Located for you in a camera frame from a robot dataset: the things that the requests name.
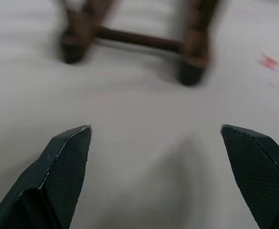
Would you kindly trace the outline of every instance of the wooden stool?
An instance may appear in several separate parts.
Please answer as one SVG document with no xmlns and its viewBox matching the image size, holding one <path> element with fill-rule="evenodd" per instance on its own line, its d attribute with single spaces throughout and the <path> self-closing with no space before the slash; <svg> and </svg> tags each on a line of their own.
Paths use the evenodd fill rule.
<svg viewBox="0 0 279 229">
<path fill-rule="evenodd" d="M 67 28 L 60 39 L 65 63 L 82 60 L 95 37 L 144 45 L 167 50 L 182 56 L 178 80 L 184 85 L 200 81 L 209 63 L 208 26 L 219 0 L 187 1 L 187 28 L 185 42 L 144 36 L 124 31 L 115 31 L 101 26 L 115 0 L 86 0 L 79 12 L 71 10 L 61 0 L 67 17 Z"/>
</svg>

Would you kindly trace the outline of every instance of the red stain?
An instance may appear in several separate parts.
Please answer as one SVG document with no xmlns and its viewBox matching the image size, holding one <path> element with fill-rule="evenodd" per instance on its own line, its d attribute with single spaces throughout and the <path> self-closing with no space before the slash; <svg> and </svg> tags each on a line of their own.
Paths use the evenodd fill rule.
<svg viewBox="0 0 279 229">
<path fill-rule="evenodd" d="M 278 66 L 278 62 L 276 60 L 264 54 L 263 59 L 260 60 L 259 63 L 272 70 L 275 70 Z"/>
</svg>

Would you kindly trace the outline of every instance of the wooden rung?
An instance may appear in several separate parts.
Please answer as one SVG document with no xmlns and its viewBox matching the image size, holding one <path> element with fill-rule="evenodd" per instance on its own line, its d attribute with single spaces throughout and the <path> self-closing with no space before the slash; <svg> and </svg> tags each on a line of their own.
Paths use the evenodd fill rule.
<svg viewBox="0 0 279 229">
<path fill-rule="evenodd" d="M 130 32 L 111 30 L 102 26 L 98 28 L 96 37 L 111 41 L 143 45 L 175 53 L 181 53 L 183 46 L 183 43 L 178 41 L 171 41 L 168 39 L 145 36 Z"/>
</svg>

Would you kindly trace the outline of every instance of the wooden leg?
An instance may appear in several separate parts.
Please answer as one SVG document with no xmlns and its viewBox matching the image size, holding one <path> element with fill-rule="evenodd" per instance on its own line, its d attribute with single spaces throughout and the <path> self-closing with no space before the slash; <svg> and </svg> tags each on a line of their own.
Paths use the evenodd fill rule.
<svg viewBox="0 0 279 229">
<path fill-rule="evenodd" d="M 83 59 L 113 2 L 87 0 L 80 12 L 69 11 L 69 25 L 60 40 L 64 62 L 76 63 Z"/>
<path fill-rule="evenodd" d="M 209 63 L 208 26 L 218 0 L 188 0 L 185 47 L 178 80 L 186 86 L 200 82 Z"/>
</svg>

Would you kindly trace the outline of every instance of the white floor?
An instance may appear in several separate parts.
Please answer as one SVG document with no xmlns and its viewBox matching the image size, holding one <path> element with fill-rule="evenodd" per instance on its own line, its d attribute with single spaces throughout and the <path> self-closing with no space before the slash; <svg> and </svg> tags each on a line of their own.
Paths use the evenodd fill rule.
<svg viewBox="0 0 279 229">
<path fill-rule="evenodd" d="M 180 0 L 125 0 L 114 28 L 175 37 Z M 0 0 L 0 201 L 50 138 L 93 128 L 72 229 L 257 229 L 219 130 L 251 128 L 279 144 L 279 0 L 232 0 L 213 27 L 202 85 L 174 80 L 175 57 L 99 42 L 59 62 L 54 0 Z"/>
</svg>

